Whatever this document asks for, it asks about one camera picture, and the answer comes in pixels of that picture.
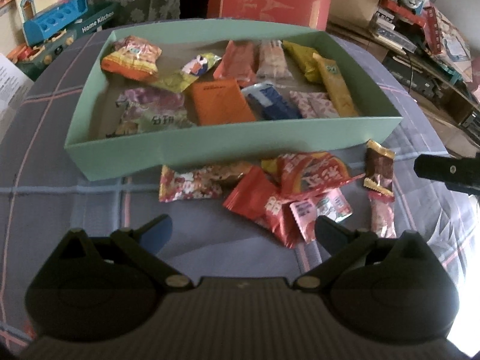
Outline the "pink snack packet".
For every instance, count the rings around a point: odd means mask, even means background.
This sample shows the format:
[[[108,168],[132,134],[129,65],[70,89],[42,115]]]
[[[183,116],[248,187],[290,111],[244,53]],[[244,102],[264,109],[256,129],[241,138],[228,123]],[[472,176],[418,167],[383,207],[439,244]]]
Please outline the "pink snack packet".
[[[340,189],[332,189],[316,197],[289,205],[295,222],[306,243],[315,241],[315,222],[319,216],[326,216],[340,223],[353,211]]]

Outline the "pink red small packet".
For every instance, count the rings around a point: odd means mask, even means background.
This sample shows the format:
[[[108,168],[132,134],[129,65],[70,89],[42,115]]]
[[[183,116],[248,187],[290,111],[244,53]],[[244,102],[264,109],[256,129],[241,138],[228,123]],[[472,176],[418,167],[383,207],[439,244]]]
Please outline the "pink red small packet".
[[[380,238],[396,238],[394,197],[368,192],[371,206],[371,230]]]

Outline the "large red snack bag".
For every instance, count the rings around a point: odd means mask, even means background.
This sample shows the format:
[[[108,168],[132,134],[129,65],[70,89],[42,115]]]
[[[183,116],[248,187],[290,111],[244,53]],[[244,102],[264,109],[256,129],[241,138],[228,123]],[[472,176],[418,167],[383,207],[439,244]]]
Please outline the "large red snack bag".
[[[281,154],[262,160],[261,167],[278,182],[283,197],[299,200],[338,189],[365,175],[352,173],[341,159],[326,151]]]

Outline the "red white floral candy packet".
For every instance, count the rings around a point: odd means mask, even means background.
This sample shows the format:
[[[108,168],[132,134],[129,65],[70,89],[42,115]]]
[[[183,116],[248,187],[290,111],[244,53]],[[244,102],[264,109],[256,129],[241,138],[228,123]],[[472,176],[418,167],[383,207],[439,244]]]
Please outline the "red white floral candy packet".
[[[222,187],[212,179],[208,166],[184,173],[176,172],[166,165],[162,166],[159,189],[161,203],[219,198],[222,193]]]

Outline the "brown gold candy packet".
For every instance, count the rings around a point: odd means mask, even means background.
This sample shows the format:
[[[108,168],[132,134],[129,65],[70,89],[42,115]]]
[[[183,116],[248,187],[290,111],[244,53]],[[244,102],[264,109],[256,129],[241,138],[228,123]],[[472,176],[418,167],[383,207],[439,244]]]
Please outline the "brown gold candy packet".
[[[368,140],[365,153],[364,186],[387,197],[394,197],[394,151]]]

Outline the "brown candy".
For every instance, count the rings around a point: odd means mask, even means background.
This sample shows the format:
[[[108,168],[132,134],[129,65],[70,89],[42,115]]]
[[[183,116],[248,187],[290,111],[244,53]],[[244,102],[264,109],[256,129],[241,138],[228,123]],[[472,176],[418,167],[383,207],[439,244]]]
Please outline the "brown candy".
[[[212,179],[220,185],[234,185],[250,172],[252,167],[251,163],[245,161],[224,164],[214,171]]]

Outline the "purple grape candy bag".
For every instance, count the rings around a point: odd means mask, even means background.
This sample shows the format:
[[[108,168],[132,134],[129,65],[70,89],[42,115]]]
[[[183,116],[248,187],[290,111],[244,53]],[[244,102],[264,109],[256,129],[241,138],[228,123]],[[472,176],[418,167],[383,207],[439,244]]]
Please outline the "purple grape candy bag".
[[[106,137],[122,137],[171,129],[192,128],[185,96],[153,86],[129,88],[115,100],[123,110],[115,130]]]

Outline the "orange snack packet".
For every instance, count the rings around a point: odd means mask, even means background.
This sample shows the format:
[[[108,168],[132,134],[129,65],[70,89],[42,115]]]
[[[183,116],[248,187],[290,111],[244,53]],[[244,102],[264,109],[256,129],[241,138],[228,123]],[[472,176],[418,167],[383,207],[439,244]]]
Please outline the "orange snack packet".
[[[190,96],[200,126],[256,121],[256,116],[234,79],[194,83]]]

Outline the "blue wafer packet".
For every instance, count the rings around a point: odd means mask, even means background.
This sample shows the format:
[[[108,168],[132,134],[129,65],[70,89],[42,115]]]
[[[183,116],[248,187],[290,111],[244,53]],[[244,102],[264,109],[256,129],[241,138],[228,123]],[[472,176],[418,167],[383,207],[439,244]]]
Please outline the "blue wafer packet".
[[[257,83],[241,90],[248,99],[256,102],[267,120],[302,119],[297,106],[290,104],[269,82]]]

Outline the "yellow green candy packet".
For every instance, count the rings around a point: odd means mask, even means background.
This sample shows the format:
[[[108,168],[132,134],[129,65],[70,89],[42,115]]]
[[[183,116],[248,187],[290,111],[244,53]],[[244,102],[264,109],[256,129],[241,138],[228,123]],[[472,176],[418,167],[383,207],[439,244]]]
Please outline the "yellow green candy packet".
[[[151,86],[180,94],[221,60],[222,57],[211,52],[198,54],[181,69],[153,81]]]

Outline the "orange yellow long bar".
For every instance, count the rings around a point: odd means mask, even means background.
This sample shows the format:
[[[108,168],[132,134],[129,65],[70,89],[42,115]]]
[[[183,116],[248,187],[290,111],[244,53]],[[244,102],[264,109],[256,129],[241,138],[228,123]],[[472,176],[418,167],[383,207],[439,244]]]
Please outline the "orange yellow long bar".
[[[340,72],[337,63],[332,59],[324,58],[317,53],[312,54],[324,86],[329,94],[340,117],[358,117],[359,113],[354,105],[352,95]]]

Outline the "yellow snack packet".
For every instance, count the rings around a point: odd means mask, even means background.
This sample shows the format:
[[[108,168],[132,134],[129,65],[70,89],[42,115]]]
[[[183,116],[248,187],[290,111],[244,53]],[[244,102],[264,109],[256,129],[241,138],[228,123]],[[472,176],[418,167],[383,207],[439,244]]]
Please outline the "yellow snack packet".
[[[283,40],[283,48],[290,54],[297,63],[304,77],[313,84],[323,84],[323,80],[317,66],[317,61],[313,57],[318,52],[312,47],[301,46],[291,41]]]

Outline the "pale pink long bar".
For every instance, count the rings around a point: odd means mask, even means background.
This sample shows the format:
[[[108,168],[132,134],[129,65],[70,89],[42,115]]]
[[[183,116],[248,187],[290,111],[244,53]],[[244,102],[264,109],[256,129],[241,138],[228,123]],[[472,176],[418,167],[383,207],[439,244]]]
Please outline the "pale pink long bar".
[[[260,80],[285,80],[293,77],[280,40],[260,42],[256,75]]]

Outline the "long orange snack bar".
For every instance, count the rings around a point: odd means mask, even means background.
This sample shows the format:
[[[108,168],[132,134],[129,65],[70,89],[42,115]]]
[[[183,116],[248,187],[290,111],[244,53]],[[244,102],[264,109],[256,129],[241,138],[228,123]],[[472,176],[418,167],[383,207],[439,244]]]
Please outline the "long orange snack bar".
[[[252,41],[230,40],[213,77],[234,79],[241,88],[252,86],[256,83],[256,45]]]

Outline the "small red candy packet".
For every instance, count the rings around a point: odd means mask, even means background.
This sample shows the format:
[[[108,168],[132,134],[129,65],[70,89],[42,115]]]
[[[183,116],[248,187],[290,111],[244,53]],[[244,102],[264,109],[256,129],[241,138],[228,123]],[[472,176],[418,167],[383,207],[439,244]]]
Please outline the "small red candy packet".
[[[223,207],[269,230],[284,247],[293,249],[302,236],[290,203],[264,171],[253,166],[226,198]]]

